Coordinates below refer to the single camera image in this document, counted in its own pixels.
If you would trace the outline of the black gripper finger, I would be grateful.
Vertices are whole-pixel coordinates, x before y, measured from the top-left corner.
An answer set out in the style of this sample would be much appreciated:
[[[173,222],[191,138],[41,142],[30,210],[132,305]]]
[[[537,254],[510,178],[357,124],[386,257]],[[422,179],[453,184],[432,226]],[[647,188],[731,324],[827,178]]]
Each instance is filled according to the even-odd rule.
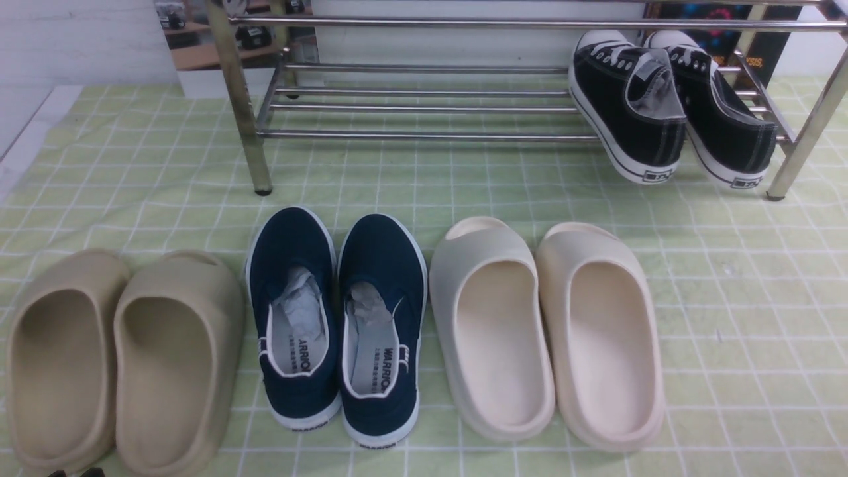
[[[91,467],[82,472],[79,477],[106,477],[104,470],[100,467]]]

